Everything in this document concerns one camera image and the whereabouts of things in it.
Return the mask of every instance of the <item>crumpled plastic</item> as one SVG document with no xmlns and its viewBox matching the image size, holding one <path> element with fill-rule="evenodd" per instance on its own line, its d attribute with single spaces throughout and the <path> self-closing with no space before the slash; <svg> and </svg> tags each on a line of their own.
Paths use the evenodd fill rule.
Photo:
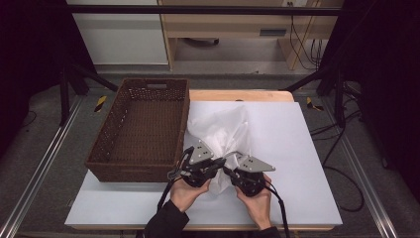
<svg viewBox="0 0 420 238">
<path fill-rule="evenodd" d="M 245 106 L 223 110 L 188 120 L 188 132 L 203 141 L 213 152 L 213 159 L 225 157 L 231 152 L 250 154 L 248 114 Z M 237 154 L 229 156 L 225 167 L 234 170 L 239 166 Z M 231 184 L 230 178 L 219 170 L 211 180 L 209 190 L 220 194 Z"/>
</svg>

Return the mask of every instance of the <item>brown wicker basket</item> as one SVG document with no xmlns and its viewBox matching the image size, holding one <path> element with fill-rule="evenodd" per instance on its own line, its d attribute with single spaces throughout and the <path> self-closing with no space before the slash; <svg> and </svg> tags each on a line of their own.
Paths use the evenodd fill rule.
<svg viewBox="0 0 420 238">
<path fill-rule="evenodd" d="M 100 181 L 167 181 L 188 111 L 188 79 L 124 79 L 85 165 Z"/>
</svg>

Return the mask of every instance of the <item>person's left hand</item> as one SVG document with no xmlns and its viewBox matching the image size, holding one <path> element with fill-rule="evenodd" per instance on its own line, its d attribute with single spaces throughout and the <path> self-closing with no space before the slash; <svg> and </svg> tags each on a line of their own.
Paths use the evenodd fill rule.
<svg viewBox="0 0 420 238">
<path fill-rule="evenodd" d="M 178 207 L 179 211 L 185 212 L 200 194 L 209 190 L 210 180 L 207 180 L 201 187 L 192 187 L 184 179 L 179 179 L 170 189 L 170 200 Z"/>
</svg>

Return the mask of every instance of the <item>white cabinet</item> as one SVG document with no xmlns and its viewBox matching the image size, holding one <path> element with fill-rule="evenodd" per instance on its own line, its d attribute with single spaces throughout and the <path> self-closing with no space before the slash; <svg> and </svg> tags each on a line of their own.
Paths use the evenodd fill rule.
<svg viewBox="0 0 420 238">
<path fill-rule="evenodd" d="M 157 5 L 156 0 L 67 0 L 68 4 Z M 158 14 L 73 14 L 94 64 L 167 64 Z"/>
</svg>

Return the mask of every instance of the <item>white tabletop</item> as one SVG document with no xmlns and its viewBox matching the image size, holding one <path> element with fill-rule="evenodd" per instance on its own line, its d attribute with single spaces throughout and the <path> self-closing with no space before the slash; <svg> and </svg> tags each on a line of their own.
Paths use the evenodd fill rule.
<svg viewBox="0 0 420 238">
<path fill-rule="evenodd" d="M 244 105 L 252 155 L 275 166 L 268 172 L 284 201 L 290 229 L 328 230 L 342 224 L 331 189 L 295 102 L 191 101 L 189 119 Z M 186 134 L 185 145 L 191 141 Z M 100 182 L 88 172 L 65 224 L 76 229 L 144 228 L 156 213 L 165 183 Z M 254 229 L 232 186 L 202 194 L 186 212 L 185 229 Z M 271 221 L 282 226 L 280 206 L 271 199 Z"/>
</svg>

